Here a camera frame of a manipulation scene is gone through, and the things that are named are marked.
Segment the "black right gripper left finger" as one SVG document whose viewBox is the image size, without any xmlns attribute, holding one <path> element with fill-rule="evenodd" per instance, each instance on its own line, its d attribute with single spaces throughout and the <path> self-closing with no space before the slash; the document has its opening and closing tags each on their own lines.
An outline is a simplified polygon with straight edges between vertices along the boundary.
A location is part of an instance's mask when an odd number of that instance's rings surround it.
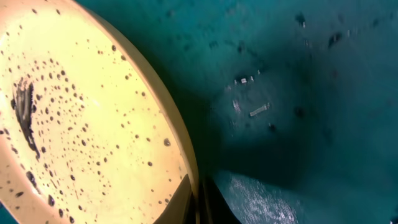
<svg viewBox="0 0 398 224">
<path fill-rule="evenodd" d="M 195 200 L 186 175 L 154 224 L 196 224 Z"/>
</svg>

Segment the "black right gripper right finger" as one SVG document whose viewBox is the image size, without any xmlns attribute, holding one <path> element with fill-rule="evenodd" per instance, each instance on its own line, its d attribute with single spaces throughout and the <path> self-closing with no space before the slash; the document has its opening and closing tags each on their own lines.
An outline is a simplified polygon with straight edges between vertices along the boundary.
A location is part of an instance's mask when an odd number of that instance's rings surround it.
<svg viewBox="0 0 398 224">
<path fill-rule="evenodd" d="M 209 176 L 200 184 L 199 209 L 202 224 L 241 224 Z"/>
</svg>

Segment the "yellow green speckled plate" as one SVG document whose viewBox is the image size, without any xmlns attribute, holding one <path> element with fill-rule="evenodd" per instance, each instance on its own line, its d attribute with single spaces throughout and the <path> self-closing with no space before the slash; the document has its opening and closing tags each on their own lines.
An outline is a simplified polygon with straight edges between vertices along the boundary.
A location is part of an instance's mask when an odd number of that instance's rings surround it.
<svg viewBox="0 0 398 224">
<path fill-rule="evenodd" d="M 158 74 L 75 1 L 1 1 L 1 203 L 18 223 L 154 223 L 198 169 Z"/>
</svg>

